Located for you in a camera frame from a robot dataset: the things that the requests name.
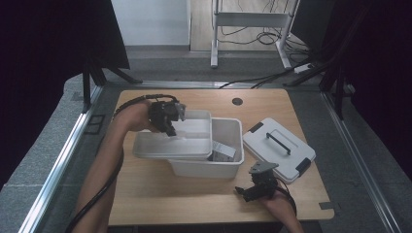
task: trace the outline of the black cable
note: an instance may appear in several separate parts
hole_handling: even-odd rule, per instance
[[[292,205],[292,208],[294,210],[294,214],[297,216],[297,207],[296,207],[296,203],[294,202],[293,197],[291,196],[291,193],[289,192],[288,186],[280,179],[276,178],[276,180],[280,181],[284,187],[286,188],[286,190],[284,190],[283,188],[281,188],[280,186],[276,187],[276,190],[282,192],[289,200],[289,202]]]
[[[75,217],[73,217],[73,219],[70,221],[69,225],[66,228],[66,233],[70,233],[73,231],[73,229],[76,227],[79,221],[97,203],[97,201],[100,200],[100,198],[106,193],[109,187],[113,184],[113,182],[115,181],[116,177],[119,174],[121,165],[123,164],[123,159],[124,159],[124,151],[121,150],[121,156],[119,158],[119,162],[115,170],[113,171],[109,179],[106,181],[106,183],[103,185],[103,187],[97,192],[97,194],[94,195],[94,197],[91,198],[90,201],[88,201],[88,203],[75,215]]]
[[[173,95],[165,95],[165,94],[150,94],[150,95],[143,95],[137,98],[134,98],[132,100],[129,100],[127,102],[125,102],[124,104],[122,104],[120,107],[118,107],[113,115],[113,118],[115,118],[115,116],[120,113],[121,111],[123,111],[125,108],[137,104],[143,100],[147,100],[147,99],[159,99],[159,98],[171,98],[173,99],[174,102],[179,103],[179,101],[177,100],[177,98]],[[113,173],[110,175],[109,179],[106,181],[106,183],[103,185],[102,188],[100,188],[100,190],[96,193],[96,195],[94,195],[94,197],[91,198],[90,201],[88,201],[88,203],[73,217],[73,219],[70,221],[69,225],[66,228],[66,233],[70,233],[73,231],[73,229],[76,227],[76,225],[79,223],[79,221],[85,216],[85,214],[87,214],[87,212],[97,203],[98,200],[100,200],[100,198],[106,193],[106,191],[109,189],[109,187],[113,184],[113,182],[115,181],[116,177],[119,174],[119,171],[121,169],[121,165],[123,164],[123,160],[124,160],[124,150],[121,150],[121,156],[119,158],[119,162],[115,168],[115,170],[113,171]]]

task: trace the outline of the human arm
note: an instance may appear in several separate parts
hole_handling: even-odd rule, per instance
[[[117,167],[125,135],[128,131],[155,128],[149,122],[150,101],[142,101],[119,112],[110,123],[100,149],[91,164],[76,205],[76,213],[100,190]],[[115,197],[116,180],[87,214],[78,222],[73,232],[106,232]]]
[[[302,225],[297,220],[293,207],[285,194],[276,191],[271,198],[261,197],[258,200],[270,214],[285,225],[289,232],[303,233]]]

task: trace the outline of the wall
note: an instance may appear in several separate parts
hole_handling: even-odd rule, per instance
[[[189,0],[113,0],[125,46],[189,44]]]

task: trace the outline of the black curtain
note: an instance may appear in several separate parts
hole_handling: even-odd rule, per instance
[[[2,1],[1,184],[48,122],[87,56],[129,68],[111,1]]]
[[[412,180],[411,9],[410,1],[373,1],[345,72],[354,105]]]

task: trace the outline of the white plastic container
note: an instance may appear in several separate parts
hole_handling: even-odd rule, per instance
[[[212,118],[208,111],[190,110],[184,121],[173,121],[177,136],[137,133],[133,154],[141,158],[206,159],[212,153]]]
[[[234,178],[245,160],[242,123],[235,118],[212,117],[212,139],[236,149],[233,162],[169,159],[175,175],[197,178]]]

